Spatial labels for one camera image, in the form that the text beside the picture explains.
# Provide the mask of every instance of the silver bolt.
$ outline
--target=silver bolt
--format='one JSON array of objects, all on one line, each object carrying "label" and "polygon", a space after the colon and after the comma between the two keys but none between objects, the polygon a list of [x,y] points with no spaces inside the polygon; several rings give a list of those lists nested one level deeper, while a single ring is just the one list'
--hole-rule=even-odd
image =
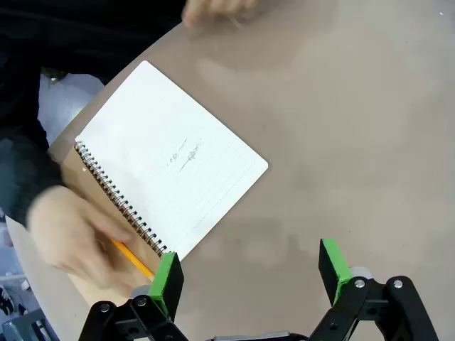
[{"label": "silver bolt", "polygon": [[361,279],[358,279],[354,282],[356,288],[363,288],[365,286],[365,282]]},{"label": "silver bolt", "polygon": [[144,305],[147,304],[147,300],[145,298],[138,298],[136,301],[136,304],[138,307],[143,307]]},{"label": "silver bolt", "polygon": [[102,313],[107,313],[110,308],[111,307],[109,307],[109,304],[105,303],[105,304],[101,305],[100,310],[101,310]]},{"label": "silver bolt", "polygon": [[393,282],[393,286],[397,289],[400,289],[403,287],[403,282],[401,282],[399,279],[397,279],[395,282]]}]

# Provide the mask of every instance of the white notebook page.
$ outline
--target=white notebook page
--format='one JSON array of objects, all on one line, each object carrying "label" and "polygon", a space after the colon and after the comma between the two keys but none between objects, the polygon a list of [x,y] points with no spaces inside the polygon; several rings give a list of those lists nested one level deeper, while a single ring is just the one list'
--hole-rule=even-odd
[{"label": "white notebook page", "polygon": [[152,233],[183,259],[267,162],[148,62],[77,137]]}]

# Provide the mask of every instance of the yellow pencil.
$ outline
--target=yellow pencil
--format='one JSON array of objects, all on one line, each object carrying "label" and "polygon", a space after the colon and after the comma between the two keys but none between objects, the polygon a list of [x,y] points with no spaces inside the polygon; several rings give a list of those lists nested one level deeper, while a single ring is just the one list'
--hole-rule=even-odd
[{"label": "yellow pencil", "polygon": [[129,261],[132,262],[138,268],[138,270],[140,270],[140,272],[145,275],[145,277],[151,281],[154,279],[154,273],[148,270],[147,267],[135,255],[133,255],[133,253],[123,243],[113,239],[112,242],[118,248],[118,250],[120,250],[129,259]]}]

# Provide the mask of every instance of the table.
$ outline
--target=table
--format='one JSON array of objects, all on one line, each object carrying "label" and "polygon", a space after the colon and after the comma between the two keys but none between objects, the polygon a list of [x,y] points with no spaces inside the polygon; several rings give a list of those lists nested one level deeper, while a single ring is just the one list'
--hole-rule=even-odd
[{"label": "table", "polygon": [[[269,171],[183,261],[176,322],[190,340],[291,330],[328,309],[319,238],[379,281],[409,276],[453,340],[455,5],[265,1],[257,20],[177,27],[111,81],[52,145],[61,161],[121,81],[149,60],[264,156]],[[9,221],[62,340],[88,311],[66,275]],[[353,340],[381,340],[360,324]]]}]

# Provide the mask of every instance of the blurry hand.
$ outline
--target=blurry hand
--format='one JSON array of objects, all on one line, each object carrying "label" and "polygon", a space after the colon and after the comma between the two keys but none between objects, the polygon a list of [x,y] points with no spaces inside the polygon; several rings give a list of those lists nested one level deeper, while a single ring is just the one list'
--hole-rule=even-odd
[{"label": "blurry hand", "polygon": [[197,26],[204,16],[229,16],[251,11],[259,0],[187,0],[183,10],[183,22]]},{"label": "blurry hand", "polygon": [[127,276],[113,270],[95,232],[127,242],[132,234],[73,191],[55,186],[41,193],[27,214],[27,226],[44,260],[61,270],[108,288],[113,283],[130,295]]}]

